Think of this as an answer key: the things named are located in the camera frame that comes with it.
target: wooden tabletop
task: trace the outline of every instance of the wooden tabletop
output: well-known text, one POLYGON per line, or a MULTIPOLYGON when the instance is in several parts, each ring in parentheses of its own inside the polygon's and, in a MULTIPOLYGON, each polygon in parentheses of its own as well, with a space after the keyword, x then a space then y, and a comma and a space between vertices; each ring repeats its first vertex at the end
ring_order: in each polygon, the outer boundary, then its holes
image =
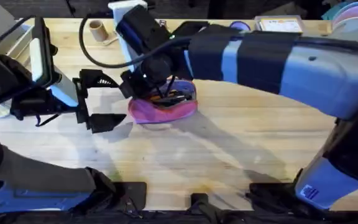
MULTIPOLYGON (((111 31, 112 19, 103 22, 111 31)), ((168 20, 167 25, 174 30, 182 22, 168 20)), ((46 23, 59 48, 55 65, 69 78, 77 77, 82 68, 102 69, 80 50, 80 19, 46 19, 46 23)), ((330 32, 326 21, 305 21, 305 26, 310 32, 330 32)), ((104 47, 85 30, 85 43, 99 61, 124 61, 118 42, 104 47)), ((124 69, 102 70, 121 82, 124 69)), ((251 182, 291 182, 334 126, 334 118, 281 96, 223 82, 195 84, 199 109, 186 119, 138 125, 128 116, 114 131, 91 134, 76 123, 74 114, 42 128, 34 127, 35 118, 10 117, 0 119, 0 141, 40 161, 90 166, 117 181, 147 182, 149 210, 187 208, 194 192, 208 193, 221 208, 249 210, 243 196, 251 182)), ((128 100, 119 90, 90 90, 87 103, 91 113, 127 113, 128 100)), ((358 191, 333 209, 358 210, 358 191)))

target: black mount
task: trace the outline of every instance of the black mount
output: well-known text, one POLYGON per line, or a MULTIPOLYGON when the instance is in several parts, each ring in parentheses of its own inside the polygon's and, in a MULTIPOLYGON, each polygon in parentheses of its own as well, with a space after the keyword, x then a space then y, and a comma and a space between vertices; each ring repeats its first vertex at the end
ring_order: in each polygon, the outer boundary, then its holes
POLYGON ((92 114, 88 113, 85 99, 90 88, 119 88, 119 85, 101 70, 82 69, 79 78, 73 78, 78 106, 70 107, 52 95, 51 90, 31 86, 25 92, 12 99, 11 114, 22 121, 25 116, 75 113, 78 124, 85 123, 92 133, 112 131, 124 120, 125 114, 92 114))
POLYGON ((87 167, 96 185, 88 199, 72 208, 74 215, 89 215, 104 210, 115 210, 140 217, 145 208, 147 185, 145 182, 111 182, 102 172, 87 167))
POLYGON ((75 111, 78 124, 85 123, 86 128, 91 129, 92 133, 103 133, 112 131, 125 119, 126 114, 92 114, 89 116, 85 102, 89 88, 119 88, 119 85, 102 70, 82 69, 80 78, 73 78, 73 83, 78 97, 78 106, 75 111))

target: sticker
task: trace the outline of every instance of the sticker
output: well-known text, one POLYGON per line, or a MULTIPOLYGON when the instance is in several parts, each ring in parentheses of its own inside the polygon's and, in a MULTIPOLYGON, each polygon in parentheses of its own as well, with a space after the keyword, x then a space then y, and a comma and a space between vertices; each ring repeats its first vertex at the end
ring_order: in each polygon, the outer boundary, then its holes
POLYGON ((260 20, 263 31, 303 32, 297 18, 266 18, 260 20))
POLYGON ((303 189, 301 190, 300 195, 304 196, 305 198, 307 198, 309 200, 312 200, 318 193, 319 193, 319 191, 317 189, 306 184, 303 187, 303 189))

